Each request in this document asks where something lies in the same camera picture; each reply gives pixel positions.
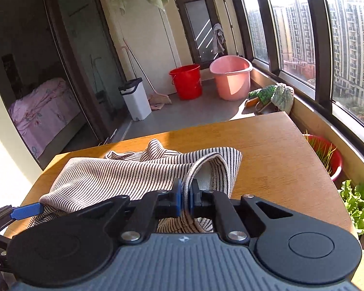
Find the striped knit garment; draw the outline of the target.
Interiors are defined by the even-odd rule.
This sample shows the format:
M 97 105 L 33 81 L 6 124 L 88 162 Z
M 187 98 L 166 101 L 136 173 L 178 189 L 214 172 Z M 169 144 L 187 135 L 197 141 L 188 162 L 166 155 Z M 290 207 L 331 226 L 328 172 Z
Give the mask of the striped knit garment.
M 243 159 L 232 147 L 215 147 L 180 153 L 152 139 L 140 152 L 110 151 L 104 158 L 72 158 L 39 202 L 44 211 L 31 218 L 30 227 L 82 210 L 109 198 L 127 195 L 140 200 L 151 191 L 172 189 L 175 179 L 182 182 L 183 211 L 158 223 L 161 233 L 210 233 L 211 220 L 193 218 L 189 213 L 188 192 L 193 181 L 202 190 L 231 196 Z

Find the green white cloth pile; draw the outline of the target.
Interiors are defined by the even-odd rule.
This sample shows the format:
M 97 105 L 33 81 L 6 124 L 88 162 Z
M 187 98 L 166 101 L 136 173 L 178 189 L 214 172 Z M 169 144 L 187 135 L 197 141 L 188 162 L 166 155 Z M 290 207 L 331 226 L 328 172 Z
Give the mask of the green white cloth pile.
M 251 91 L 245 102 L 245 108 L 254 107 L 255 111 L 261 114 L 264 109 L 272 105 L 275 111 L 290 114 L 294 98 L 295 91 L 291 86 L 277 83 Z

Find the long pole in corner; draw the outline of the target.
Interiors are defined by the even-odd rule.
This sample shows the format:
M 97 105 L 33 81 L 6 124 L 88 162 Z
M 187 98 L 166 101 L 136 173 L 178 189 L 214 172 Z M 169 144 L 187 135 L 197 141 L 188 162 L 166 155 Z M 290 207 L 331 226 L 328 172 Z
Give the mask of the long pole in corner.
M 235 54 L 237 56 L 239 56 L 239 49 L 238 49 L 237 42 L 236 42 L 236 38 L 235 38 L 235 31 L 234 31 L 232 19 L 231 19 L 230 13 L 229 13 L 229 8 L 227 6 L 226 0 L 222 0 L 222 1 L 223 1 L 223 4 L 224 4 L 224 7 L 225 7 L 225 12 L 226 12 L 227 19 L 228 19 L 228 22 L 229 22 L 229 27 L 230 27 L 230 30 L 231 30 L 231 35 L 232 35 L 233 43 L 234 43 L 234 46 L 235 46 Z

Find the red pot with grass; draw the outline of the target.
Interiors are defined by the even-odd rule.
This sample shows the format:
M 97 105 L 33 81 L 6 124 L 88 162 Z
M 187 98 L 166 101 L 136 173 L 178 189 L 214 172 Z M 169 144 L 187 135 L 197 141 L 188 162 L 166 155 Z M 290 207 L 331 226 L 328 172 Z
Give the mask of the red pot with grass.
M 343 169 L 343 158 L 338 148 L 323 137 L 309 133 L 304 133 L 303 136 L 313 148 L 325 170 L 331 177 L 331 180 L 336 181 Z

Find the red plastic bucket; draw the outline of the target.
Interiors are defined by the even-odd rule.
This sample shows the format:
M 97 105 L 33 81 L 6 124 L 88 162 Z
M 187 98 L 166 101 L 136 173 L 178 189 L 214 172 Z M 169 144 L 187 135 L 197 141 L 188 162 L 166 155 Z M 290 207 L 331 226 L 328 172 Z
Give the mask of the red plastic bucket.
M 194 100 L 202 95 L 200 65 L 181 66 L 171 70 L 169 75 L 180 100 Z

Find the pink bed cover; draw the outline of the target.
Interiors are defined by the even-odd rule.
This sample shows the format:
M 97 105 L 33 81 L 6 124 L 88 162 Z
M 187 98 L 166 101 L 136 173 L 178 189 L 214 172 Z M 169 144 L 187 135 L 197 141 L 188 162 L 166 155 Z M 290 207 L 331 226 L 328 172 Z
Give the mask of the pink bed cover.
M 53 78 L 16 100 L 8 112 L 31 154 L 39 158 L 81 111 L 66 81 Z

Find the green leafy plant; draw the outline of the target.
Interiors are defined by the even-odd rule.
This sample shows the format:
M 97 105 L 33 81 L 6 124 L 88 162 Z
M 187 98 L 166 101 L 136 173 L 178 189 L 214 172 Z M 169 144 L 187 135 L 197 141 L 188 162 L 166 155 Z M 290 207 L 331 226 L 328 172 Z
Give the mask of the green leafy plant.
M 358 236 L 364 234 L 364 183 L 352 185 L 350 179 L 341 183 L 338 193 L 347 209 Z

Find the pink plastic tub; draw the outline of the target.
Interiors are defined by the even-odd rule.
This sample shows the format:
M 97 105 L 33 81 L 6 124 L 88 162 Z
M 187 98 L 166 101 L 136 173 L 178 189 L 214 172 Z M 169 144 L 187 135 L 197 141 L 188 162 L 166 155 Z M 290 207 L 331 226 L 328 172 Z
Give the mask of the pink plastic tub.
M 250 91 L 252 64 L 237 55 L 226 55 L 214 60 L 210 67 L 217 93 L 226 101 L 245 99 Z

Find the white trash bin black lid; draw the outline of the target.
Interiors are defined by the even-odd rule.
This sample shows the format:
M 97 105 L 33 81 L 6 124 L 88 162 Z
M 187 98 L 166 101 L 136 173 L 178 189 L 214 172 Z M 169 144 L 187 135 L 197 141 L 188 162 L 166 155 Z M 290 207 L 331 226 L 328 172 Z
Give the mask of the white trash bin black lid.
M 152 112 L 142 78 L 136 78 L 119 87 L 133 121 L 142 121 Z

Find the grey rag on window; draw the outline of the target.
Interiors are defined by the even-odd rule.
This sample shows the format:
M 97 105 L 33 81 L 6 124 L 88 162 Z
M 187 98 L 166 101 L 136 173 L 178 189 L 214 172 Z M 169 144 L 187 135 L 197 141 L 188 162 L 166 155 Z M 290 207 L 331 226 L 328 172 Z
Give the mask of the grey rag on window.
M 225 36 L 223 33 L 222 25 L 220 23 L 214 24 L 212 32 L 213 32 L 212 50 L 214 54 L 224 55 L 226 50 L 225 48 L 226 44 L 225 44 Z

